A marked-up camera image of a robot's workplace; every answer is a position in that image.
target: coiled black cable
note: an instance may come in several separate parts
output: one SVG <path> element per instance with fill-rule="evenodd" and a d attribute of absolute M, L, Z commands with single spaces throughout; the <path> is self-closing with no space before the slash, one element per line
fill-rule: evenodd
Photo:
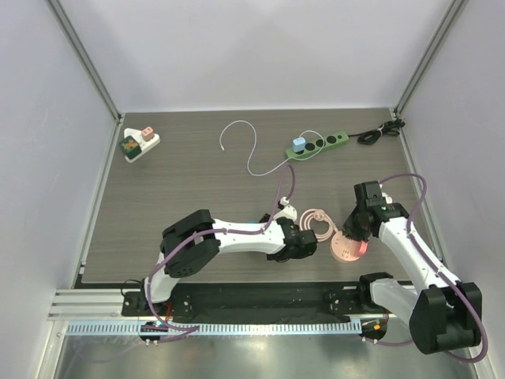
<path fill-rule="evenodd" d="M 369 146 L 371 144 L 375 144 L 382 136 L 399 136 L 400 129 L 403 126 L 405 126 L 404 121 L 396 119 L 394 121 L 385 122 L 377 129 L 358 134 L 350 134 L 349 137 L 357 137 L 358 144 L 366 144 Z"/>

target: pink plug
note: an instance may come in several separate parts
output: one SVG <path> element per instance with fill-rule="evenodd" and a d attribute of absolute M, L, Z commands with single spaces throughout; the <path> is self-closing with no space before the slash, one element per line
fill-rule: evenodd
<path fill-rule="evenodd" d="M 144 141 L 149 141 L 154 136 L 155 136 L 155 131 L 150 126 L 145 128 L 144 130 L 142 130 L 142 138 L 144 139 Z"/>

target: white cable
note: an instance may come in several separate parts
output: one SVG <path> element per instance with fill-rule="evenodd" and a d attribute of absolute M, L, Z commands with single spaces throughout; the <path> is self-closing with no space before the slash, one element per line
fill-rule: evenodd
<path fill-rule="evenodd" d="M 322 150 L 323 150 L 323 147 L 326 145 L 326 141 L 324 140 L 323 136 L 321 136 L 319 133 L 317 133 L 316 131 L 314 130 L 306 130 L 305 132 L 302 132 L 300 134 L 299 137 L 303 136 L 304 134 L 306 133 L 314 133 L 316 134 L 317 136 L 319 136 L 321 138 L 321 140 L 323 140 L 323 146 L 320 147 L 320 149 L 316 152 L 316 154 L 314 154 L 313 156 L 308 156 L 307 158 L 303 158 L 303 159 L 298 159 L 298 158 L 293 158 L 293 157 L 290 157 L 284 161 L 282 161 L 281 163 L 279 163 L 277 166 L 275 166 L 274 168 L 272 168 L 270 171 L 268 172 L 265 172 L 263 174 L 254 174 L 253 172 L 251 172 L 251 169 L 249 168 L 249 163 L 251 162 L 251 158 L 253 157 L 253 154 L 254 154 L 254 151 L 256 150 L 256 139 L 257 139 L 257 136 L 256 136 L 256 128 L 253 126 L 253 124 L 251 124 L 250 122 L 248 121 L 245 121 L 245 120 L 237 120 L 237 121 L 233 121 L 232 123 L 228 124 L 224 129 L 223 131 L 221 132 L 221 134 L 219 135 L 219 145 L 221 146 L 221 150 L 225 151 L 224 150 L 224 146 L 223 146 L 223 143 L 222 143 L 222 139 L 223 139 L 223 134 L 224 132 L 226 132 L 226 129 L 228 129 L 230 126 L 232 126 L 233 124 L 236 124 L 238 122 L 244 122 L 245 124 L 251 126 L 252 128 L 252 131 L 254 132 L 254 145 L 252 146 L 252 150 L 251 150 L 251 153 L 249 154 L 249 158 L 247 159 L 247 171 L 252 175 L 252 176 L 265 176 L 265 175 L 268 175 L 272 172 L 274 172 L 275 170 L 277 170 L 279 167 L 281 167 L 284 163 L 286 163 L 288 160 L 290 159 L 294 159 L 294 160 L 307 160 L 307 159 L 310 159 L 310 158 L 313 158 L 314 156 L 316 156 L 317 154 L 319 154 Z"/>

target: white wall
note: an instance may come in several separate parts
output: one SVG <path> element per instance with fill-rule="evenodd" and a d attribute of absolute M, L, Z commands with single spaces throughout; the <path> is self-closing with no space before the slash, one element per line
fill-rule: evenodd
<path fill-rule="evenodd" d="M 62 0 L 121 111 L 389 107 L 450 0 Z"/>
<path fill-rule="evenodd" d="M 0 371 L 34 377 L 77 268 L 112 117 L 46 3 L 0 2 Z"/>
<path fill-rule="evenodd" d="M 505 376 L 503 20 L 502 0 L 469 1 L 404 112 L 446 257 L 483 291 L 498 377 Z"/>

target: floor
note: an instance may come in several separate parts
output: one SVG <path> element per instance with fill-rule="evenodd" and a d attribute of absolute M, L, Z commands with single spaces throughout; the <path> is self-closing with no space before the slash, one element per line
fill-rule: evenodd
<path fill-rule="evenodd" d="M 390 319 L 384 340 L 405 341 L 406 326 Z M 67 336 L 55 378 L 137 379 L 475 379 L 473 365 L 414 345 L 374 346 L 358 336 L 189 337 L 145 347 L 132 336 Z"/>
<path fill-rule="evenodd" d="M 388 121 L 390 113 L 360 109 L 127 114 L 123 127 L 152 126 L 161 143 L 135 163 L 127 163 L 116 148 L 86 259 L 84 283 L 146 276 L 156 262 L 163 229 L 197 209 L 208 208 L 215 218 L 245 223 L 271 211 L 280 173 L 258 178 L 247 172 L 252 130 L 246 124 L 230 127 L 223 137 L 226 151 L 219 147 L 222 129 L 238 119 L 256 127 L 258 141 L 251 169 L 261 173 L 284 160 L 290 141 L 306 129 L 323 135 L 358 133 Z M 380 138 L 372 146 L 359 145 L 354 138 L 342 148 L 294 166 L 297 187 L 291 204 L 299 214 L 307 208 L 322 208 L 337 226 L 354 207 L 355 184 L 407 170 L 397 137 Z M 407 209 L 413 207 L 416 197 L 410 179 L 389 182 L 385 190 Z M 425 236 L 422 220 L 417 221 L 417 229 Z M 378 240 L 372 240 L 368 252 L 352 264 L 337 262 L 325 242 L 314 256 L 286 263 L 267 261 L 261 253 L 220 256 L 185 281 L 356 280 L 360 274 L 378 271 L 407 279 L 393 253 Z"/>

